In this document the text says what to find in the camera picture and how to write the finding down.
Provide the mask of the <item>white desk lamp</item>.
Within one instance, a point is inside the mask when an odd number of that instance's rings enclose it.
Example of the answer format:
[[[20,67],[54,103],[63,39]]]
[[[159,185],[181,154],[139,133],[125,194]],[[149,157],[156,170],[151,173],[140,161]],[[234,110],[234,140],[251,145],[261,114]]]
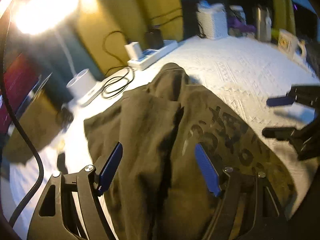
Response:
[[[75,22],[80,0],[14,0],[11,21],[22,34],[23,50],[43,73],[46,92],[56,107],[72,100],[67,83],[84,69],[102,73],[79,35]]]

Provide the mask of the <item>red screen tablet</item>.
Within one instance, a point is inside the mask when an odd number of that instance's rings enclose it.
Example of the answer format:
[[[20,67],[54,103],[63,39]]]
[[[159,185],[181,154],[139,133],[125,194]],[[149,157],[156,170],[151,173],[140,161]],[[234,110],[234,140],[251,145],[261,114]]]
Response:
[[[4,82],[7,96],[17,118],[20,118],[28,94],[39,82],[41,74],[36,69],[36,64],[21,53],[18,55],[4,72]]]

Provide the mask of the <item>white perforated basket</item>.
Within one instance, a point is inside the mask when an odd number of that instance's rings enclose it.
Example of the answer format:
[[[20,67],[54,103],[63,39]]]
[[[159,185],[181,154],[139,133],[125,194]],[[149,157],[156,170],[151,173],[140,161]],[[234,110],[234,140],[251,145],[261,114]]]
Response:
[[[197,4],[196,14],[200,31],[206,38],[218,40],[228,36],[227,14],[222,3],[201,1]]]

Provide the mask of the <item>white textured bedspread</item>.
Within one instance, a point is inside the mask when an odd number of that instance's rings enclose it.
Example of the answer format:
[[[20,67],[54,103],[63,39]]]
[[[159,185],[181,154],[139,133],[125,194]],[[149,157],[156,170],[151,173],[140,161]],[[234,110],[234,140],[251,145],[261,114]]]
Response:
[[[295,186],[291,202],[283,206],[285,215],[291,217],[311,185],[318,161],[300,163],[291,145],[266,139],[261,132],[267,126],[301,128],[312,120],[313,111],[299,105],[270,108],[266,100],[285,94],[292,85],[319,84],[319,79],[274,46],[251,38],[227,37],[213,41],[193,37],[154,65],[137,72],[128,90],[150,83],[168,63],[179,65],[193,81],[219,97],[285,165]],[[56,169],[58,150],[65,150],[69,172],[79,172],[97,161],[89,153],[84,121],[107,110],[123,94],[111,100],[98,97],[85,108],[75,107],[74,120],[66,133],[61,133],[60,119],[55,114],[46,114],[43,106],[29,108],[21,117],[21,125],[39,151],[46,179]]]

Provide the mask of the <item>black power adapter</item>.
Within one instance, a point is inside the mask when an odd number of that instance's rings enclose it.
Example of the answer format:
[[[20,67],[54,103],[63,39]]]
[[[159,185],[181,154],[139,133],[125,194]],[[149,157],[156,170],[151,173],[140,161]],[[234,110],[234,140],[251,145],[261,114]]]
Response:
[[[164,46],[162,33],[158,28],[148,30],[144,37],[150,49],[158,50]]]

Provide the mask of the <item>white power strip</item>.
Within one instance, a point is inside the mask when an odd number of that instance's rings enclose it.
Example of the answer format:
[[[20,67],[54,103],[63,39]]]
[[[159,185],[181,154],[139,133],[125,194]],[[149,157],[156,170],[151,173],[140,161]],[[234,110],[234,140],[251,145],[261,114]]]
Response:
[[[178,42],[175,40],[164,40],[164,46],[161,49],[146,49],[142,52],[140,59],[130,59],[127,64],[134,70],[143,71],[165,55],[169,54],[178,47]]]

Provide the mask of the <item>dark brown t-shirt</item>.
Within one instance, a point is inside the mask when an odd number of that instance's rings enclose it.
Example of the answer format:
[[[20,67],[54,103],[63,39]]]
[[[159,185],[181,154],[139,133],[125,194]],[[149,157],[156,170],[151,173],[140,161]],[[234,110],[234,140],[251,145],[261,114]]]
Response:
[[[123,157],[105,192],[119,239],[200,239],[217,199],[195,160],[203,142],[225,165],[248,175],[266,173],[280,203],[295,186],[285,165],[219,97],[175,63],[147,85],[126,91],[111,107],[84,121],[93,160],[116,142]]]

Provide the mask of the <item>stainless steel tumbler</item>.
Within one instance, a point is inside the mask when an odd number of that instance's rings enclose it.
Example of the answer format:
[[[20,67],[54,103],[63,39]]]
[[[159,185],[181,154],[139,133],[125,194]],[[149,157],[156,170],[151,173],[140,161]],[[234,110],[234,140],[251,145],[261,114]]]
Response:
[[[255,9],[256,39],[260,42],[271,42],[272,20],[268,7],[258,5]]]

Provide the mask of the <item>clear glass jar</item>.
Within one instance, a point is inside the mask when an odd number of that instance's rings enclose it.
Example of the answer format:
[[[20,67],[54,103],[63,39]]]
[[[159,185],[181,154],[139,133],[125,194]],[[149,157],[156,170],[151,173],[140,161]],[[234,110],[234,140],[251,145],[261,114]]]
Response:
[[[229,8],[240,22],[246,23],[246,15],[242,6],[230,5]]]

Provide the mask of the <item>white cartoon mug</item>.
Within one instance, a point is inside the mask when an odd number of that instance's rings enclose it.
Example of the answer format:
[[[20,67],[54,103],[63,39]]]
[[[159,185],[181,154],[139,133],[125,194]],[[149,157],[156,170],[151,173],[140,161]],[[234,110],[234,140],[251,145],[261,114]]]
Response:
[[[289,59],[293,59],[297,55],[305,60],[307,56],[305,42],[300,41],[298,37],[285,29],[279,30],[278,49],[285,53]]]

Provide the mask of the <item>white charger plug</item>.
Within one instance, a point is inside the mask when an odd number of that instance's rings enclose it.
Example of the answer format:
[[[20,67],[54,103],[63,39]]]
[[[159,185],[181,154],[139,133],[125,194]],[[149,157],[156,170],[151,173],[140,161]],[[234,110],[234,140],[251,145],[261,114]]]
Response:
[[[129,44],[126,44],[124,47],[131,60],[137,61],[143,55],[139,42],[131,42]]]

